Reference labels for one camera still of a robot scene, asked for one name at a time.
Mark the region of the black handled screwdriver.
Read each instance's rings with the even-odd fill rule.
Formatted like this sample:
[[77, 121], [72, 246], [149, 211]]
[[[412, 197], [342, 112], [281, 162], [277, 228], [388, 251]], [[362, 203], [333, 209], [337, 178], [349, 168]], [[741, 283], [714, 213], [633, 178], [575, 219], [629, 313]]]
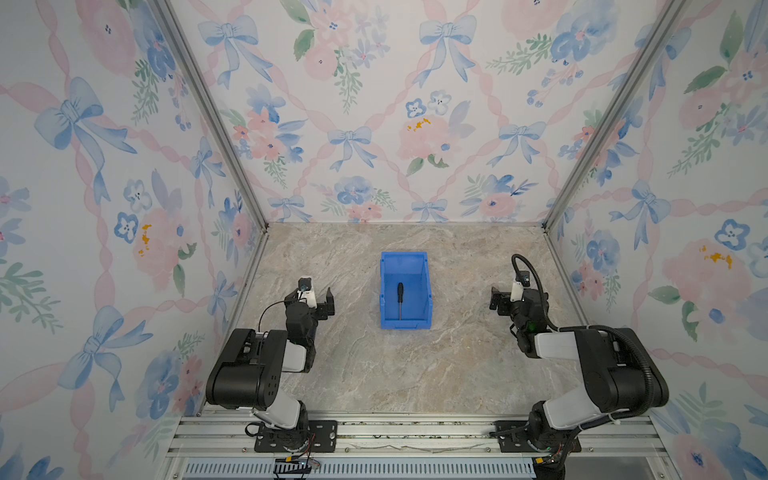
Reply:
[[399, 282], [396, 290], [397, 306], [398, 306], [398, 321], [402, 321], [403, 319], [404, 290], [405, 290], [404, 283]]

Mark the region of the right aluminium corner post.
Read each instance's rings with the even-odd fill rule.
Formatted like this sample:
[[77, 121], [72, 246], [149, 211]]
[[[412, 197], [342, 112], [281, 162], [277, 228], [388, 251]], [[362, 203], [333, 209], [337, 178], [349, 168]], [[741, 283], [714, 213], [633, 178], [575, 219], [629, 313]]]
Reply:
[[590, 170], [592, 162], [596, 159], [600, 150], [607, 142], [609, 135], [614, 131], [615, 126], [633, 101], [640, 83], [645, 75], [651, 71], [663, 46], [674, 33], [687, 4], [688, 1], [685, 0], [665, 1], [662, 4], [662, 9], [649, 30], [644, 46], [635, 55], [630, 68], [626, 72], [625, 80], [616, 90], [615, 95], [608, 104], [593, 139], [587, 143], [582, 157], [575, 163], [575, 167], [567, 177], [563, 189], [556, 196], [553, 207], [542, 222], [541, 226], [545, 233], [549, 234], [556, 229], [558, 220], [564, 215], [569, 201]]

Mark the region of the aluminium corner post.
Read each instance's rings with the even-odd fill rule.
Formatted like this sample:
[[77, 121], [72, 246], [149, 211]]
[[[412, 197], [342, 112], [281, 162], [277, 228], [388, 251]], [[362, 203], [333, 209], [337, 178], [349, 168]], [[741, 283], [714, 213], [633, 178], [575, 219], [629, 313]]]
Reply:
[[224, 123], [218, 113], [213, 96], [205, 83], [192, 49], [178, 21], [170, 1], [149, 0], [148, 5], [156, 16], [160, 29], [169, 42], [172, 53], [180, 64], [182, 73], [187, 78], [191, 93], [202, 112], [204, 121], [210, 127], [216, 145], [220, 148], [224, 162], [234, 175], [236, 186], [244, 197], [249, 212], [254, 216], [260, 233], [268, 230], [268, 222], [258, 205], [256, 195], [251, 187], [246, 170], [237, 157], [231, 140], [225, 132]]
[[651, 71], [663, 46], [674, 33], [687, 4], [688, 1], [685, 0], [665, 1], [662, 4], [662, 9], [649, 30], [644, 46], [635, 55], [630, 68], [626, 72], [625, 80], [616, 90], [615, 95], [608, 104], [593, 139], [587, 143], [582, 157], [575, 163], [575, 167], [567, 177], [563, 189], [556, 196], [553, 207], [542, 222], [541, 226], [545, 233], [549, 234], [556, 229], [558, 220], [564, 215], [569, 201], [590, 170], [592, 162], [596, 159], [600, 150], [607, 142], [609, 135], [614, 131], [615, 126], [633, 101], [640, 83], [645, 75]]

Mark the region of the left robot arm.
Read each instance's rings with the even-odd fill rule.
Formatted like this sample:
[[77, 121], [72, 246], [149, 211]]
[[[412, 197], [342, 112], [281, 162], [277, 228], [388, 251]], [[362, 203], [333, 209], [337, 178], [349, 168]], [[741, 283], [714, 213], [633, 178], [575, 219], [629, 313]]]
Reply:
[[229, 410], [246, 408], [256, 417], [257, 452], [306, 451], [312, 445], [310, 420], [303, 402], [281, 387], [284, 373], [307, 373], [316, 357], [319, 323], [335, 314], [331, 290], [322, 302], [300, 286], [280, 302], [285, 307], [283, 329], [259, 332], [236, 328], [228, 337], [206, 382], [206, 402]]

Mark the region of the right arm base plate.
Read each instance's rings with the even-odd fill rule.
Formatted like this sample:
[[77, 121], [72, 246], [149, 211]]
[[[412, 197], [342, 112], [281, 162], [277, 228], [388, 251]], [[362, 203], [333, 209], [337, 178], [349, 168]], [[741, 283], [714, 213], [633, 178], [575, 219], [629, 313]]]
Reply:
[[531, 426], [528, 421], [497, 420], [489, 436], [497, 440], [502, 453], [553, 455], [564, 451], [568, 434], [567, 430]]

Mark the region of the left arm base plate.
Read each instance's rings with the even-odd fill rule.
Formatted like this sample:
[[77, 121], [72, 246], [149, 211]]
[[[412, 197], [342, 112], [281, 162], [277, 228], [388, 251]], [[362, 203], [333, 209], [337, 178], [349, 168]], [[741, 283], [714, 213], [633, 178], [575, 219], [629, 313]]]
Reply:
[[294, 429], [270, 428], [254, 422], [246, 427], [246, 434], [254, 439], [256, 453], [299, 454], [334, 453], [338, 439], [335, 420], [300, 421]]

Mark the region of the blue plastic bin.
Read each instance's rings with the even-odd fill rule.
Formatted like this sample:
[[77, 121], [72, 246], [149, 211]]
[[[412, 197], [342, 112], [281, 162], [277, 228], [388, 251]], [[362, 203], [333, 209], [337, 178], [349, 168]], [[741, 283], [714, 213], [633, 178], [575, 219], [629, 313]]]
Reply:
[[[380, 259], [380, 326], [383, 330], [429, 330], [433, 295], [426, 252], [383, 252]], [[398, 321], [397, 285], [403, 282], [403, 319]]]

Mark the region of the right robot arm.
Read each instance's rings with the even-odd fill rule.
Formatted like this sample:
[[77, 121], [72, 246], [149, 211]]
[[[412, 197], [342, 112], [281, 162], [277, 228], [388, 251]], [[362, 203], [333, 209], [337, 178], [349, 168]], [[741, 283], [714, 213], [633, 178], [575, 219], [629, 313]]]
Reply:
[[489, 309], [510, 318], [510, 332], [526, 357], [575, 361], [582, 383], [534, 404], [523, 423], [497, 421], [490, 437], [542, 453], [563, 453], [585, 430], [642, 416], [668, 403], [667, 382], [634, 330], [553, 327], [548, 300], [546, 293], [517, 283], [510, 292], [493, 287]]

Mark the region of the left aluminium corner post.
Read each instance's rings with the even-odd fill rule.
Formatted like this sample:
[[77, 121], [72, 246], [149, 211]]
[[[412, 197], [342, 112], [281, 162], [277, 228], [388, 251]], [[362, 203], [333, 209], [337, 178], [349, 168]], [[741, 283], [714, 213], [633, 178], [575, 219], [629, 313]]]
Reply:
[[218, 113], [213, 96], [205, 83], [192, 49], [178, 21], [170, 1], [149, 0], [148, 5], [156, 16], [160, 29], [169, 42], [172, 53], [180, 64], [182, 73], [187, 78], [191, 93], [202, 112], [204, 121], [210, 127], [216, 145], [220, 148], [224, 162], [234, 175], [236, 186], [244, 197], [249, 212], [254, 216], [260, 233], [268, 230], [268, 222], [258, 205], [256, 195], [251, 187], [246, 170], [237, 157], [231, 140], [225, 132], [224, 123]]

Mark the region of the aluminium rail frame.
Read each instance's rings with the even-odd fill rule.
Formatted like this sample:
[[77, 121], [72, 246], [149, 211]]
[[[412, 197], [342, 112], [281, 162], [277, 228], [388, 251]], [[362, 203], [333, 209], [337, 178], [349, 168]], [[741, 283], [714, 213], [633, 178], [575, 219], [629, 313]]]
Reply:
[[[543, 479], [541, 453], [491, 437], [496, 417], [472, 414], [322, 413], [330, 427], [299, 459], [255, 450], [254, 417], [207, 408], [183, 418], [158, 479]], [[580, 434], [568, 479], [678, 479], [647, 417]]]

